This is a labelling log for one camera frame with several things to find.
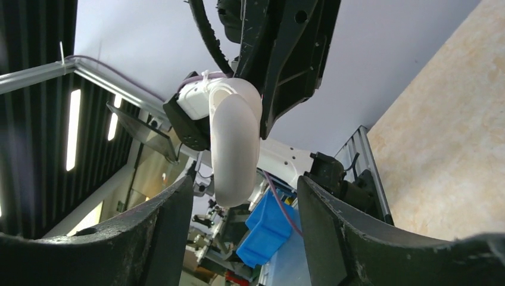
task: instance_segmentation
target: white plastic part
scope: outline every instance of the white plastic part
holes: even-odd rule
[[[246,80],[224,79],[208,103],[216,201],[235,207],[247,201],[256,182],[261,96]]]
[[[203,79],[185,85],[179,92],[177,104],[192,120],[207,117],[210,91],[223,80]]]

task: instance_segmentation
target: blue storage box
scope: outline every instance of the blue storage box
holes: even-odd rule
[[[284,204],[289,217],[295,210]],[[245,221],[251,230],[237,249],[237,255],[249,267],[264,265],[291,235],[291,225],[282,213],[275,197],[268,191]]]

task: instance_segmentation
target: black ceiling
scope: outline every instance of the black ceiling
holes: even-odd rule
[[[72,52],[76,11],[76,0],[1,0],[0,72],[60,60],[60,41]],[[82,92],[77,158],[67,172],[70,92],[76,89]],[[0,95],[0,231],[42,237],[126,164],[128,133],[118,125],[107,140],[105,103],[113,96],[73,73]],[[126,101],[121,109],[139,113]]]

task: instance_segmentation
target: ceiling light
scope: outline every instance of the ceiling light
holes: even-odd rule
[[[114,97],[114,106],[120,108],[122,100],[123,98],[116,94]],[[107,140],[111,141],[112,139],[114,139],[116,135],[116,129],[117,129],[117,115],[116,113],[112,113],[111,124],[109,126],[109,133],[107,135]]]
[[[68,119],[67,171],[76,165],[77,134],[79,130],[80,89],[70,94],[70,114]]]

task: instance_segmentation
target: beige marble surface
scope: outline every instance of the beige marble surface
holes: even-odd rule
[[[399,228],[505,232],[505,1],[483,0],[368,136]]]

